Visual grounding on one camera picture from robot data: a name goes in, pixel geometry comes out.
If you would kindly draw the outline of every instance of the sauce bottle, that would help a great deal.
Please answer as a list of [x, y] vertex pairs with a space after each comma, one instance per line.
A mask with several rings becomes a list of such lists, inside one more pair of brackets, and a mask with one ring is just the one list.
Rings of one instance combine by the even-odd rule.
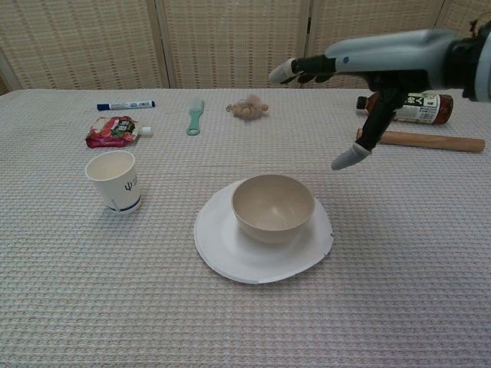
[[[378, 92], [368, 98], [360, 96], [356, 108], [372, 111], [379, 96]], [[452, 109], [453, 98], [448, 94], [408, 94], [404, 105], [395, 111], [393, 121], [442, 125], [450, 118]]]

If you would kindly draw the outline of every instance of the bottle label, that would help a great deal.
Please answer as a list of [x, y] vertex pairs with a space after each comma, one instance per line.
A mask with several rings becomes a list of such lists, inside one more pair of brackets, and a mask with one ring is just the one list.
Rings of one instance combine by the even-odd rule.
[[396, 110], [394, 121], [431, 124], [440, 110], [438, 94], [408, 94], [404, 105]]

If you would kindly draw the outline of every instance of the white marker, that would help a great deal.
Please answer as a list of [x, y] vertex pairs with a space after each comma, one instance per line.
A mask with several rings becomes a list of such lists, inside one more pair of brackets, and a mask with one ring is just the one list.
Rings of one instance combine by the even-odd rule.
[[146, 109], [148, 107], [155, 107], [155, 101], [137, 101], [137, 102], [125, 102], [125, 103], [99, 103], [97, 109], [99, 111], [104, 110], [127, 110], [127, 109]]

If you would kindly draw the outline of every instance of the green comb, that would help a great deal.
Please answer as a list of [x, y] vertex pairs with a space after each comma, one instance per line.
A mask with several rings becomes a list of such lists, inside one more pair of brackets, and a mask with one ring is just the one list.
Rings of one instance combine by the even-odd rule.
[[199, 117], [205, 110], [205, 101], [200, 98], [195, 98], [191, 101], [189, 107], [189, 115], [191, 115], [191, 124], [187, 128], [186, 134], [188, 136], [197, 136], [199, 134]]

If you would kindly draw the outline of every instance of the white fingertip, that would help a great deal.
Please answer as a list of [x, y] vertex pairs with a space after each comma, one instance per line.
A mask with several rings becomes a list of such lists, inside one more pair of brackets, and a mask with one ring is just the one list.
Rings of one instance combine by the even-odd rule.
[[274, 83], [281, 83], [294, 77], [295, 74], [292, 71], [292, 61], [294, 61], [294, 58], [288, 59], [283, 64], [273, 69], [273, 71], [269, 73], [269, 80]]
[[353, 166], [369, 155], [371, 155], [371, 151], [360, 146], [358, 143], [353, 143], [353, 146], [348, 151], [342, 153], [332, 161], [331, 169], [341, 170], [348, 166]]

